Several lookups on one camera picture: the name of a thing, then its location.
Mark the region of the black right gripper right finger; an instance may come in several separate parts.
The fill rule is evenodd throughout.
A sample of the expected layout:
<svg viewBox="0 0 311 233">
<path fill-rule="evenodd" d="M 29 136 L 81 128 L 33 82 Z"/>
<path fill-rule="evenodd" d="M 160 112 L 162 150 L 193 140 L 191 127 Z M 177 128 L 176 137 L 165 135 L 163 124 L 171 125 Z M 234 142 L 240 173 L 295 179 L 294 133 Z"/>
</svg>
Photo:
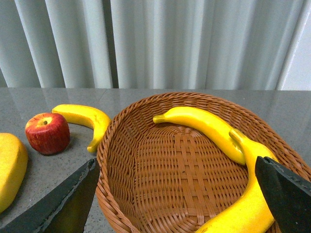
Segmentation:
<svg viewBox="0 0 311 233">
<path fill-rule="evenodd" d="M 311 183 L 269 157 L 258 157 L 255 175 L 281 232 L 311 231 Z"/>
</svg>

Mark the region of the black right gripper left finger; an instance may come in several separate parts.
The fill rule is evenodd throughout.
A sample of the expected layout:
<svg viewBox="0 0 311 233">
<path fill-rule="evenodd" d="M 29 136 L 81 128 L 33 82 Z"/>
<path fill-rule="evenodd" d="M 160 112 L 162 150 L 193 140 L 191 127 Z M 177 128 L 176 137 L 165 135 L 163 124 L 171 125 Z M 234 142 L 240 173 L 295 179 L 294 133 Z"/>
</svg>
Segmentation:
<svg viewBox="0 0 311 233">
<path fill-rule="evenodd" d="M 2 233 L 82 233 L 93 203 L 99 171 L 97 160 L 90 159 L 0 231 Z"/>
</svg>

